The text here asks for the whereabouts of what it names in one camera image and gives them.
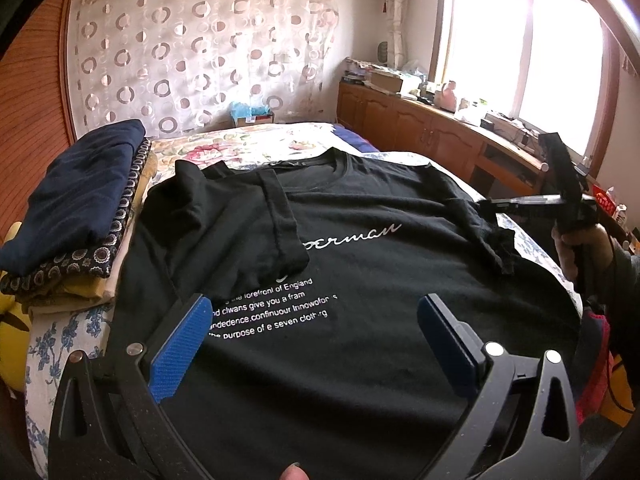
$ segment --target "beige folded fabric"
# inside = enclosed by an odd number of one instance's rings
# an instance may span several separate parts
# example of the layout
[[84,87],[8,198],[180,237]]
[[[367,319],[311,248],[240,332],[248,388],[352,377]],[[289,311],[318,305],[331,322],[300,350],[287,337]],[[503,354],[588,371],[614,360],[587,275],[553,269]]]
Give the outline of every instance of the beige folded fabric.
[[71,312],[109,303],[115,298],[120,269],[129,251],[133,229],[142,209],[143,197],[157,170],[158,158],[155,153],[150,152],[140,175],[140,182],[131,203],[129,221],[118,253],[113,260],[110,276],[108,278],[96,278],[87,274],[65,276],[59,282],[43,286],[30,294],[19,294],[16,300],[22,304],[24,312],[30,315]]

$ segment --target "human hand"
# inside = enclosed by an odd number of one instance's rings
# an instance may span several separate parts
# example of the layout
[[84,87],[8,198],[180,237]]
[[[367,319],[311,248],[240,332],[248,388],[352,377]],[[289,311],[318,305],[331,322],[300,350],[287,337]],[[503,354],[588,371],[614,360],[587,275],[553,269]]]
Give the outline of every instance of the human hand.
[[280,475],[280,480],[309,480],[309,477],[300,469],[300,464],[294,462]]
[[571,282],[575,282],[578,277],[578,266],[572,247],[586,245],[590,248],[590,259],[596,272],[604,272],[613,260],[609,235],[600,224],[563,235],[554,226],[551,236],[558,251],[562,273]]

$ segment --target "metal screw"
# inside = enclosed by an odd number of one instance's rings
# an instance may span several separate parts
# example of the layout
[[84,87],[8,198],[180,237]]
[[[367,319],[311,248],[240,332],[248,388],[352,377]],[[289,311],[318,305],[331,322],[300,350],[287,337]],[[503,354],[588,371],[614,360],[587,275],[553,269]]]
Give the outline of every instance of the metal screw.
[[74,350],[69,354],[69,360],[72,363],[79,363],[82,360],[82,350]]
[[560,361],[562,361],[562,357],[560,357],[560,354],[558,352],[556,352],[555,350],[547,350],[545,352],[545,356],[547,359],[549,359],[553,364],[558,364]]
[[143,346],[142,343],[131,343],[127,346],[127,354],[129,355],[139,355],[142,354]]
[[504,353],[504,348],[502,348],[502,345],[500,343],[496,343],[495,341],[490,341],[489,343],[484,345],[484,348],[489,355],[492,355],[494,357],[498,357],[498,355],[502,355]]

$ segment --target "window frame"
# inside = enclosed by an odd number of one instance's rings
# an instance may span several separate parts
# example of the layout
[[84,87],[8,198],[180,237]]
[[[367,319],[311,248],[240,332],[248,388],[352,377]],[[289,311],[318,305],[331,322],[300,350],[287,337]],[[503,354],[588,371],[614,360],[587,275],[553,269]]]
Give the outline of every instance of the window frame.
[[[519,117],[527,78],[529,75],[533,37],[533,0],[527,1],[530,3],[529,12],[527,13],[516,95],[514,95],[514,102],[510,110],[510,117],[519,118],[527,128],[536,129],[542,132],[542,129],[537,128],[534,124]],[[447,64],[449,61],[453,23],[455,19],[453,12],[454,2],[455,0],[438,0],[436,31],[434,34],[434,44],[429,70],[429,80],[436,83],[445,82],[447,77]],[[584,155],[580,155],[577,152],[574,152],[574,150],[569,149],[574,163],[580,163],[585,156],[589,159],[589,175],[593,178],[598,176],[598,172],[600,171],[602,161],[604,160],[604,154],[609,143],[616,105],[618,102],[618,85],[620,79],[620,47],[602,19],[600,20],[600,23],[603,30],[602,72],[600,76],[600,89],[593,126],[591,128]]]

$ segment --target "circle patterned curtain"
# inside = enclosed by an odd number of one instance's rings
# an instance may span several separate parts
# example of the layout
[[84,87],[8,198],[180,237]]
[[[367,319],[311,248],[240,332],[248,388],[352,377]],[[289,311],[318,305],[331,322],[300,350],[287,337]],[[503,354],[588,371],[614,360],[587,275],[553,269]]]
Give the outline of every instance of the circle patterned curtain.
[[335,0],[72,0],[76,134],[130,118],[153,137],[214,130],[233,101],[312,120],[337,22]]

